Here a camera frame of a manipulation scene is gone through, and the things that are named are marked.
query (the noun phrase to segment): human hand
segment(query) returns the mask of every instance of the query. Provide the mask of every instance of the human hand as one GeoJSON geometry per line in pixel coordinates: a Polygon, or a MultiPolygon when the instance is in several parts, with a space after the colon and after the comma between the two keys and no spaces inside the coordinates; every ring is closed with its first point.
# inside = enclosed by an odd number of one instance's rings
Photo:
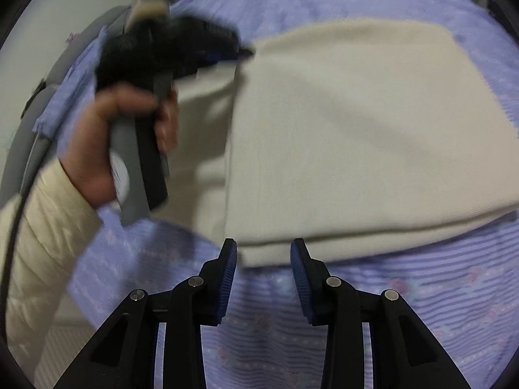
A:
{"type": "MultiPolygon", "coordinates": [[[[94,209],[115,200],[116,196],[108,156],[110,120],[119,114],[149,115],[158,103],[152,93],[120,83],[98,92],[81,115],[61,165],[74,187],[94,209]]],[[[155,123],[160,152],[168,153],[176,147],[177,128],[177,93],[172,88],[169,98],[159,107],[155,123]]]]}

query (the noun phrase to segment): floor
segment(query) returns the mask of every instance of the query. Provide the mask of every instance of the floor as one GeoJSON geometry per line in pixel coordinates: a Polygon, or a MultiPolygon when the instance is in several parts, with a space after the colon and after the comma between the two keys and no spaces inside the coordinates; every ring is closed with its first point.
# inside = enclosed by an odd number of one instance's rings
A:
{"type": "MultiPolygon", "coordinates": [[[[0,172],[20,123],[20,114],[38,82],[79,33],[109,8],[134,0],[33,0],[0,50],[0,172]]],[[[64,296],[36,370],[38,389],[52,388],[92,335],[79,308],[64,296]]]]}

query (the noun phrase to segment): person's arm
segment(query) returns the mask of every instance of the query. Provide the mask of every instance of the person's arm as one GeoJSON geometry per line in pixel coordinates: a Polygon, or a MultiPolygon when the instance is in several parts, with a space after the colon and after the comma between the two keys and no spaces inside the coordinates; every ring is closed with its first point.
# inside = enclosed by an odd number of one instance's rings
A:
{"type": "MultiPolygon", "coordinates": [[[[8,346],[32,376],[45,335],[76,264],[101,226],[95,210],[115,199],[108,158],[110,120],[119,114],[149,114],[154,95],[118,85],[96,95],[79,119],[63,159],[38,175],[18,232],[7,305],[8,346]]],[[[159,110],[157,145],[176,146],[176,92],[159,110]]],[[[20,197],[0,211],[0,266],[20,197]]]]}

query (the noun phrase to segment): cloth fold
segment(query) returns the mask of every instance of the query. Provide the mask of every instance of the cloth fold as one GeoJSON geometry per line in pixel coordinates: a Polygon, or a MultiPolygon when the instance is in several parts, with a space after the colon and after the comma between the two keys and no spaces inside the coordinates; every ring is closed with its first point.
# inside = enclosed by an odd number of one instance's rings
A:
{"type": "MultiPolygon", "coordinates": [[[[257,42],[236,78],[229,85],[207,74],[196,88],[212,89],[205,99],[183,102],[179,88],[186,116],[203,109],[206,119],[225,119],[216,134],[207,124],[181,133],[179,153],[195,145],[213,156],[191,160],[191,200],[172,180],[158,217],[217,244],[236,239],[244,265],[288,263],[296,237],[324,261],[395,252],[463,234],[519,204],[515,129],[442,27],[310,25],[257,42]]],[[[177,177],[179,153],[170,161],[177,177]]]]}

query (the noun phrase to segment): white round sticker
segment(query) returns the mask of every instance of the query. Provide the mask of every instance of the white round sticker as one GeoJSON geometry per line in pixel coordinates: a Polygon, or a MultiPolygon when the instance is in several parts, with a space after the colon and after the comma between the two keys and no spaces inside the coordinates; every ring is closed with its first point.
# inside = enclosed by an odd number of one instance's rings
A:
{"type": "Polygon", "coordinates": [[[112,177],[114,178],[117,201],[122,205],[130,190],[130,176],[125,162],[117,152],[110,151],[110,165],[112,166],[112,177]]]}

